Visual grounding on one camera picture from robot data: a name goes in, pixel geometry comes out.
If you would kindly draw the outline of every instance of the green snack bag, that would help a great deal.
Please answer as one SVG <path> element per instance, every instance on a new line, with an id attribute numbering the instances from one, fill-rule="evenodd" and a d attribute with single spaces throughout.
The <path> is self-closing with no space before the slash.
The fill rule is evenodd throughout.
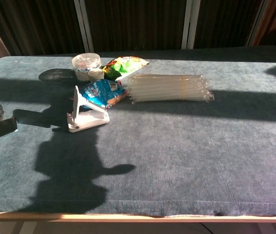
<path id="1" fill-rule="evenodd" d="M 148 61 L 145 61 L 139 57 L 118 57 L 105 65 L 102 70 L 104 71 L 107 79 L 121 80 L 147 64 L 149 64 Z"/>

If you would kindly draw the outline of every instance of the blue snack bag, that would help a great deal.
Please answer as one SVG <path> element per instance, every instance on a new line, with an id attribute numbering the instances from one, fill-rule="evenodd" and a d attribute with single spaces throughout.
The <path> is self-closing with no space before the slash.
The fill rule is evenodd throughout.
<path id="1" fill-rule="evenodd" d="M 119 83 L 107 79 L 88 84 L 79 92 L 88 101 L 105 108 L 115 105 L 127 94 L 127 91 Z"/>

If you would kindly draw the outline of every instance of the floor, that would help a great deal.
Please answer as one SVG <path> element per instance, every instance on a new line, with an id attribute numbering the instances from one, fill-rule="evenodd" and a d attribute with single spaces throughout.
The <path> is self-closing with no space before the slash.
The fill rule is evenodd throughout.
<path id="1" fill-rule="evenodd" d="M 276 234 L 271 223 L 0 222 L 0 234 Z"/>

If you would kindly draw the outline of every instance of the white phone stand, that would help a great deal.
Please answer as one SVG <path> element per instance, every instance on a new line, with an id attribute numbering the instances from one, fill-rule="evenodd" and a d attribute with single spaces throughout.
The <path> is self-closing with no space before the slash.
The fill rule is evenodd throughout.
<path id="1" fill-rule="evenodd" d="M 82 105 L 88 106 L 92 110 L 79 112 L 79 107 Z M 79 93 L 77 86 L 75 86 L 74 91 L 73 112 L 71 114 L 67 113 L 67 117 L 69 131 L 71 133 L 105 124 L 110 120 L 106 108 L 100 107 L 85 99 Z"/>

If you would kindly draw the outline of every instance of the snack bag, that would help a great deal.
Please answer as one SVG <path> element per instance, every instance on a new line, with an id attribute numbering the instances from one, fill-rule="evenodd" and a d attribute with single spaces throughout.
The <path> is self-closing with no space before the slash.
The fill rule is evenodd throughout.
<path id="1" fill-rule="evenodd" d="M 79 92 L 88 101 L 105 108 L 115 105 L 127 94 L 127 91 L 119 83 L 107 79 L 88 84 Z"/>
<path id="2" fill-rule="evenodd" d="M 147 64 L 149 64 L 148 61 L 139 57 L 118 57 L 105 65 L 102 70 L 104 71 L 106 78 L 116 80 L 117 78 L 122 79 L 128 76 Z"/>

